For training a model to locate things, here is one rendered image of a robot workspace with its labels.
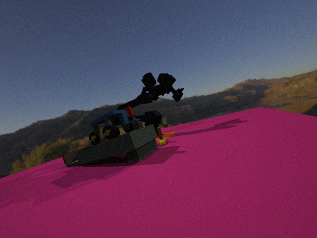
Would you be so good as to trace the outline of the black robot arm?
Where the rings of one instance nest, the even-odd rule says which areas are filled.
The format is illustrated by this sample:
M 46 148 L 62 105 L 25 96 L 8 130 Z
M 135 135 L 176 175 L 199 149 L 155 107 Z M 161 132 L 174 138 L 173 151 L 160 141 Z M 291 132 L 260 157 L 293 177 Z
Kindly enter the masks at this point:
M 176 81 L 176 79 L 172 75 L 165 73 L 162 75 L 162 78 L 163 78 L 162 83 L 167 86 L 167 89 L 173 88 L 172 84 Z M 120 105 L 117 110 L 125 109 L 128 106 L 131 106 L 133 108 L 140 104 L 151 103 L 153 100 L 156 101 L 159 98 L 158 97 L 159 95 L 163 94 L 162 86 L 161 85 L 155 86 L 156 80 L 154 79 L 151 73 L 145 74 L 141 81 L 145 85 L 145 87 L 143 87 L 141 94 L 135 100 L 132 100 L 128 103 Z M 146 93 L 146 92 L 149 92 L 149 93 Z M 159 124 L 162 119 L 162 115 L 160 112 L 148 111 L 148 112 L 145 112 L 145 115 L 134 116 L 134 118 L 139 119 L 139 121 L 141 120 L 141 122 L 145 122 L 144 124 L 145 127 L 153 124 L 156 130 L 157 136 L 159 137 L 157 128 L 159 127 Z M 114 125 L 120 125 L 121 122 L 120 122 L 119 116 L 113 118 L 113 122 L 114 122 Z

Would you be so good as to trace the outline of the grey ramp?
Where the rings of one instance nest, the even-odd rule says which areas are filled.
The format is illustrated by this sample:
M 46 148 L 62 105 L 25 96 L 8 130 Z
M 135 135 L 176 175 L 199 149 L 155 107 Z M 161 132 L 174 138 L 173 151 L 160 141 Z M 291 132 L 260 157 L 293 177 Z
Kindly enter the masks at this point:
M 158 149 L 154 125 L 143 127 L 141 120 L 132 123 L 134 131 L 103 143 L 63 154 L 67 166 L 88 165 L 99 159 L 126 153 L 128 162 L 138 162 Z

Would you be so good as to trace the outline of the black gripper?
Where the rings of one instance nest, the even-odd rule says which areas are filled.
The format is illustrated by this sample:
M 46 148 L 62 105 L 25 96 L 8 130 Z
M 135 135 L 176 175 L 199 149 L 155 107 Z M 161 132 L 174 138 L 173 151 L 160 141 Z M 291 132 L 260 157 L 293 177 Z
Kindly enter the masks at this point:
M 174 100 L 177 101 L 177 102 L 180 101 L 181 97 L 183 96 L 182 91 L 184 90 L 184 88 L 177 89 L 177 90 L 175 90 L 174 88 L 167 89 L 167 86 L 162 83 L 162 82 L 163 82 L 163 78 L 162 78 L 162 75 L 163 75 L 163 74 L 164 74 L 164 73 L 159 74 L 158 79 L 157 79 L 157 81 L 160 83 L 159 85 L 161 85 L 162 88 L 163 88 L 163 94 L 162 94 L 162 96 L 163 96 L 165 93 L 169 94 L 170 92 L 172 92 L 172 93 L 173 93 L 173 96 L 172 96 L 172 97 L 174 98 Z

